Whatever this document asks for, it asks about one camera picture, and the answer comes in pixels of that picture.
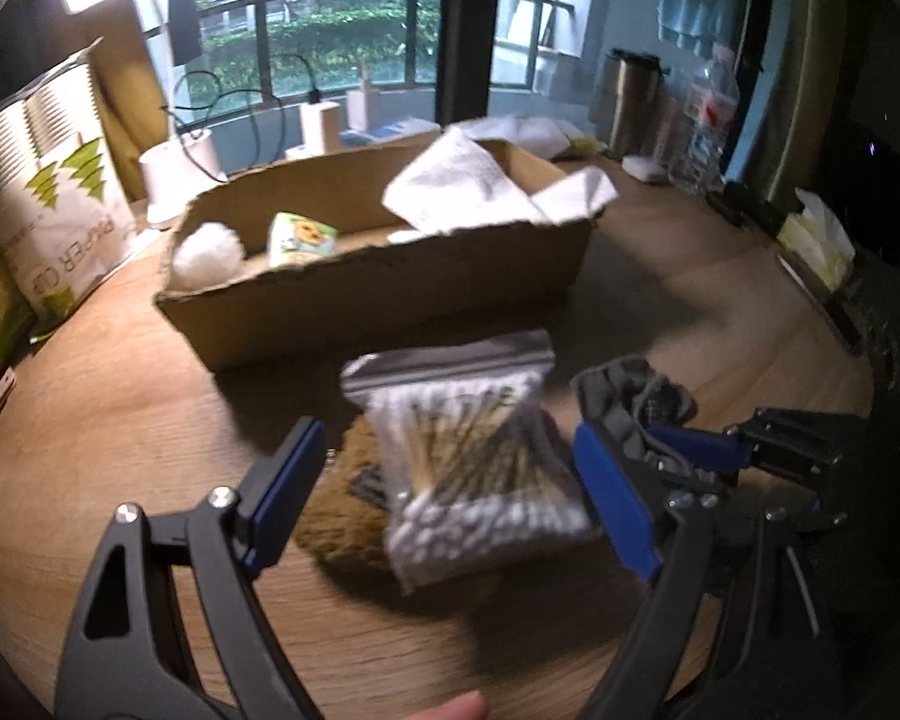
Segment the fingertip at bottom edge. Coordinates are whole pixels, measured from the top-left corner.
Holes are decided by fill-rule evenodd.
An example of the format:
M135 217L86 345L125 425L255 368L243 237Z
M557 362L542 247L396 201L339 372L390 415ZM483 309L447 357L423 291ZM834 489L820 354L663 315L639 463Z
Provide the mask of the fingertip at bottom edge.
M457 695L440 706L408 715L406 720L486 720L489 704L481 691Z

